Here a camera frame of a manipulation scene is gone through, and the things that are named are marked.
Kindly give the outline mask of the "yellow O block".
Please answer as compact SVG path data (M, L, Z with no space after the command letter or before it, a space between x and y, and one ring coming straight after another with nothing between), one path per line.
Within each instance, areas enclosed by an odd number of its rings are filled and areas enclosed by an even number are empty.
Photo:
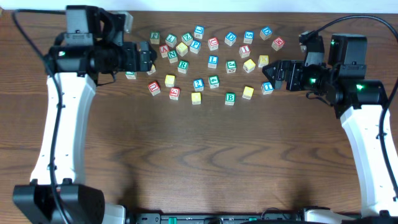
M252 98L252 96L253 96L253 93L254 93L254 88L253 87L245 86L244 90L243 90L242 97L244 99L250 100Z

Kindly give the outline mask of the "green B block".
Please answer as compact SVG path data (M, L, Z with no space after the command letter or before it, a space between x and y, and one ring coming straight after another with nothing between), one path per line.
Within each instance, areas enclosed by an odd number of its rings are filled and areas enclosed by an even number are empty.
M235 104L236 101L236 94L235 93L231 93L231 92L227 92L225 94L225 105L228 106L233 106Z

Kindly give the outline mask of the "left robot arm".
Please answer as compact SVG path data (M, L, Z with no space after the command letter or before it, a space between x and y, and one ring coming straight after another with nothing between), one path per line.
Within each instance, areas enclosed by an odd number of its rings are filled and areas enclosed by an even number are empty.
M67 29L47 54L48 108L39 158L27 185L17 185L13 202L32 223L134 223L123 205L108 203L85 185L85 137L100 74L148 72L156 52L148 42L126 42L133 17L96 6L70 5Z

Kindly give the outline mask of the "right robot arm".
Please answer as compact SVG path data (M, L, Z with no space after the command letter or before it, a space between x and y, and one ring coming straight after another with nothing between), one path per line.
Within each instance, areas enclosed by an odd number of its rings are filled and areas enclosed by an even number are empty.
M389 124L388 101L379 80L366 80L367 38L334 34L323 63L323 39L301 45L304 60L277 60L262 68L269 86L306 91L333 107L349 139L361 190L361 216L327 208L305 209L302 223L397 223L397 153Z

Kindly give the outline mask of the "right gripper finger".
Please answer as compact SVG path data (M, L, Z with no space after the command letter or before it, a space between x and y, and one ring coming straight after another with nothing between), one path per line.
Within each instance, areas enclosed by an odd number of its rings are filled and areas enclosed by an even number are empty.
M283 79L281 79L281 77L278 76L270 76L270 75L266 75L268 81L271 83L273 89L275 90L280 90L281 86L282 86L282 82Z
M275 62L263 66L262 72L266 77L276 77L280 70L281 64L281 60L276 60Z

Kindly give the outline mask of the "green R block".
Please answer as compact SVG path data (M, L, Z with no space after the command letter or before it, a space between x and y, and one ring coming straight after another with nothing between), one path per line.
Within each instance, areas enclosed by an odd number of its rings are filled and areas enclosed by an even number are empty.
M179 73L187 73L188 68L189 68L189 62L188 61L185 61L185 60L179 61L178 67L177 67L177 70L178 70Z

